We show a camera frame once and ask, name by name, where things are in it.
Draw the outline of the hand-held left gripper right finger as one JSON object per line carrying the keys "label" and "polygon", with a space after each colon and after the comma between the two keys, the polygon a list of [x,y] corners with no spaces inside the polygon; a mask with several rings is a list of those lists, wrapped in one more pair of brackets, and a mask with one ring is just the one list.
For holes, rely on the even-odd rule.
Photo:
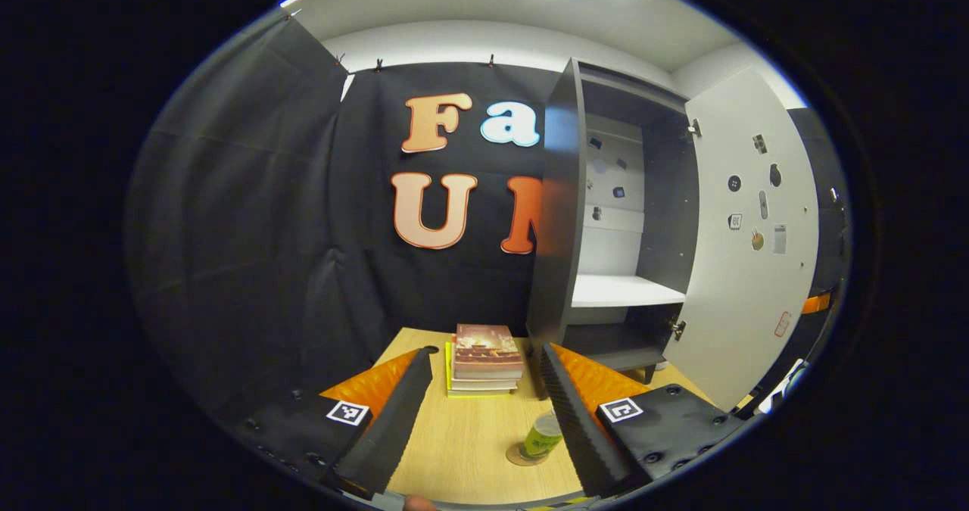
{"label": "hand-held left gripper right finger", "polygon": [[555,343],[543,344],[540,368],[588,496],[620,496],[685,469],[745,425],[682,385],[652,389]]}

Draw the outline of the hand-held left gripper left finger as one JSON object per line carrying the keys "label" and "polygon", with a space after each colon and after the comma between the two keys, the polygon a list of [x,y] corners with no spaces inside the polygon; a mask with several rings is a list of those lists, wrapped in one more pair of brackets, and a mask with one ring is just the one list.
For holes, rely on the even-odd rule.
{"label": "hand-held left gripper left finger", "polygon": [[434,352],[417,348],[325,391],[276,386],[220,408],[220,424],[277,469],[342,496],[383,493],[432,384]]}

